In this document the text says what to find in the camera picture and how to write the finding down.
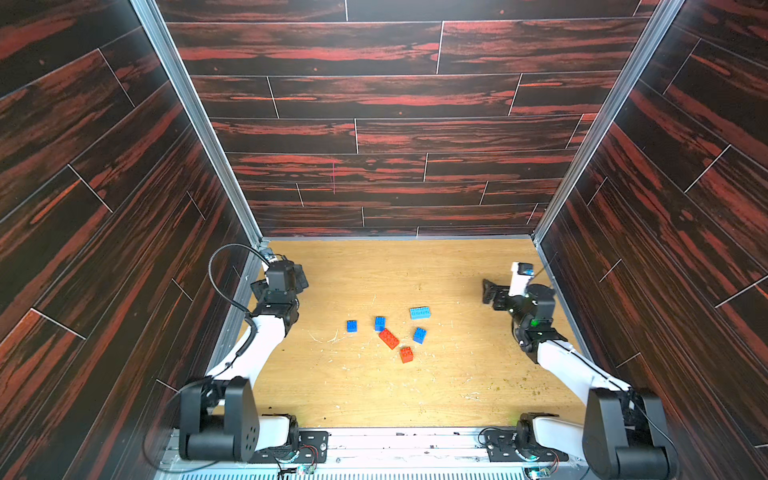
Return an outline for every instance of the red lego brick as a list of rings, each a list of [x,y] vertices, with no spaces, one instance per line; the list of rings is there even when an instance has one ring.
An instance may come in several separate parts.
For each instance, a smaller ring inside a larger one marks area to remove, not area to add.
[[[384,340],[384,343],[386,343],[386,345],[392,350],[394,350],[395,347],[400,344],[400,340],[398,340],[396,336],[392,335],[392,332],[387,329],[379,334],[379,338]]]
[[[411,350],[411,347],[407,346],[404,349],[400,349],[400,359],[402,359],[403,363],[408,363],[413,360],[413,351]]]

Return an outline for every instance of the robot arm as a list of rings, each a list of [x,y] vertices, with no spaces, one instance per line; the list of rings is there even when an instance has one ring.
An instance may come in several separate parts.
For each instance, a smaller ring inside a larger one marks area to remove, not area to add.
[[[587,412],[583,426],[554,415],[523,414],[515,438],[518,450],[545,447],[584,458],[599,478],[673,478],[677,452],[659,398],[633,389],[576,352],[552,327],[554,290],[529,285],[533,276],[531,264],[513,263],[509,288],[483,280],[483,303],[509,312],[523,352],[554,373]]]
[[[263,265],[266,278],[251,284],[257,298],[255,311],[232,302],[244,310],[247,334],[205,378],[188,383],[180,391],[181,458],[253,462],[256,452],[263,449],[298,451],[295,417],[259,416],[253,383],[272,351],[298,321],[296,296],[309,284],[301,265],[285,257]],[[214,415],[218,406],[224,407],[223,415]]]

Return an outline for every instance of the red wire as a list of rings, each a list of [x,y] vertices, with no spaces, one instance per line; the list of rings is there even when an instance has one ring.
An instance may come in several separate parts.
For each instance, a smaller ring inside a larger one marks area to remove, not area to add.
[[[317,465],[317,462],[320,458],[320,453],[317,451],[317,448],[314,445],[301,445],[301,449],[312,449],[314,452],[314,458],[312,459],[311,465]]]

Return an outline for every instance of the dark wood panel wall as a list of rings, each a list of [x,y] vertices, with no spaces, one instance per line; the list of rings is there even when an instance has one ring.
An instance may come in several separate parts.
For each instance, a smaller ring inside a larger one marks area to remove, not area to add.
[[[0,478],[153,478],[240,223],[128,0],[0,18]]]
[[[159,0],[267,236],[533,231],[640,0]]]
[[[768,24],[688,0],[544,238],[607,370],[662,397],[680,478],[768,477]]]

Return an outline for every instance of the wooden floor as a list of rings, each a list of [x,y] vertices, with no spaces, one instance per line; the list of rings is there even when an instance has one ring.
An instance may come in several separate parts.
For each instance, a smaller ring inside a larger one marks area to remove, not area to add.
[[[582,422],[584,406],[517,347],[506,312],[481,302],[481,280],[508,283],[514,260],[541,261],[530,240],[275,241],[304,265],[310,288],[299,322],[261,372],[259,411],[292,413],[303,427],[514,425],[522,412]],[[547,283],[542,273],[536,283]],[[409,308],[432,318],[411,321]],[[385,316],[401,340],[373,329]],[[358,333],[346,333],[357,320]],[[558,305],[558,330],[573,339]],[[417,326],[424,345],[413,342]],[[399,348],[414,360],[403,364]]]

